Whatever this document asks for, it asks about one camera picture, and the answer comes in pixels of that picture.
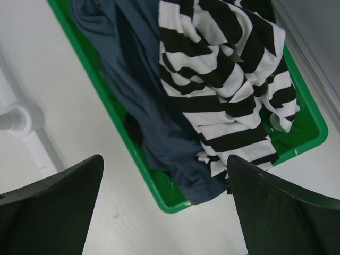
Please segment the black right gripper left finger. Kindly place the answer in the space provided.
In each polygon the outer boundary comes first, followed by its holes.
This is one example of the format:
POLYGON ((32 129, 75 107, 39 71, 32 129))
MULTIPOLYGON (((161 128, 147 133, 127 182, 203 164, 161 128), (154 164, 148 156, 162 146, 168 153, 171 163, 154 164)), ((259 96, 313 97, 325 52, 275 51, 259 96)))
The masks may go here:
POLYGON ((103 171, 93 155, 1 194, 1 254, 82 254, 103 171))

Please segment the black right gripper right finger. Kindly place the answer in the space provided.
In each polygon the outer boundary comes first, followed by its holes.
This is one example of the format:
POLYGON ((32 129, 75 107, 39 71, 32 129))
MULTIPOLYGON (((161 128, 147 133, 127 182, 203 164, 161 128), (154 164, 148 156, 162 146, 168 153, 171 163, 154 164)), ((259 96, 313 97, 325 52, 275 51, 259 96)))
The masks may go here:
POLYGON ((236 155, 227 168, 248 254, 339 254, 338 199, 236 155))

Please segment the black white striped tank top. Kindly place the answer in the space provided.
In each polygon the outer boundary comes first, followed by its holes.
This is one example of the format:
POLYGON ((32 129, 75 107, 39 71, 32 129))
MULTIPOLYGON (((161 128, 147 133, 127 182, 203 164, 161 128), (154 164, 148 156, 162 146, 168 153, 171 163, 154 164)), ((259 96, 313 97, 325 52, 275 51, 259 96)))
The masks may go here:
POLYGON ((268 170, 279 160, 260 116, 289 132, 299 111, 270 1, 160 1, 161 83, 199 136, 196 158, 228 179, 237 155, 268 170))

